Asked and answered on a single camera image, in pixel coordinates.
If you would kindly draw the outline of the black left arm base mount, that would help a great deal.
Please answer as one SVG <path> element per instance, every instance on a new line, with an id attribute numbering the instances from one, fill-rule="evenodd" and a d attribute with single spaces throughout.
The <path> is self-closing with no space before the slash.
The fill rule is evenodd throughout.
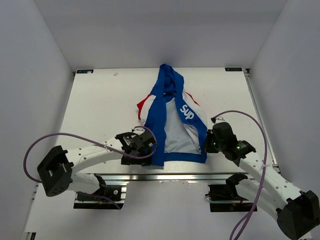
<path id="1" fill-rule="evenodd" d="M 124 185 L 107 184 L 101 175 L 96 174 L 99 189 L 94 193 L 77 192 L 74 209 L 121 210 L 124 205 Z"/>

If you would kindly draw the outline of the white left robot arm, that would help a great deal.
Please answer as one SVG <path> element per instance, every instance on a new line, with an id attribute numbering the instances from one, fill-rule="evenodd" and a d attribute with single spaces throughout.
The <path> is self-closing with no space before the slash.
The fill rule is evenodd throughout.
<path id="1" fill-rule="evenodd" d="M 112 160 L 120 160 L 123 165 L 149 166 L 156 149 L 154 134 L 136 129 L 87 147 L 67 150 L 55 146 L 37 166 L 37 172 L 48 197 L 74 191 L 99 200 L 105 196 L 107 186 L 98 173 L 83 173 L 84 169 Z"/>

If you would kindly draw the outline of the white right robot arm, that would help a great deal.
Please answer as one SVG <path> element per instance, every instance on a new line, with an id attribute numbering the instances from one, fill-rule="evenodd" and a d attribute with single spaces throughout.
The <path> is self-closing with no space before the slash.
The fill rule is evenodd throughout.
<path id="1" fill-rule="evenodd" d="M 256 201 L 276 220 L 280 230 L 291 240 L 298 240 L 320 224 L 318 196 L 302 191 L 264 163 L 256 149 L 245 140 L 237 140 L 227 122 L 216 123 L 206 132 L 207 153 L 221 152 L 227 160 L 241 168 L 228 177 L 218 189 L 211 189 L 210 200 Z"/>

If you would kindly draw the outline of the blue white red jacket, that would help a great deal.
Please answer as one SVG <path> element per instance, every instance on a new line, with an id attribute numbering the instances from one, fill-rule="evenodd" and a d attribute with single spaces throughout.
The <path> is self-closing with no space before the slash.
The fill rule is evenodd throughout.
<path id="1" fill-rule="evenodd" d="M 139 121 L 157 140 L 152 165 L 163 167 L 169 161 L 206 162 L 206 113 L 184 90 L 184 77 L 170 65 L 159 67 L 155 85 L 137 108 Z"/>

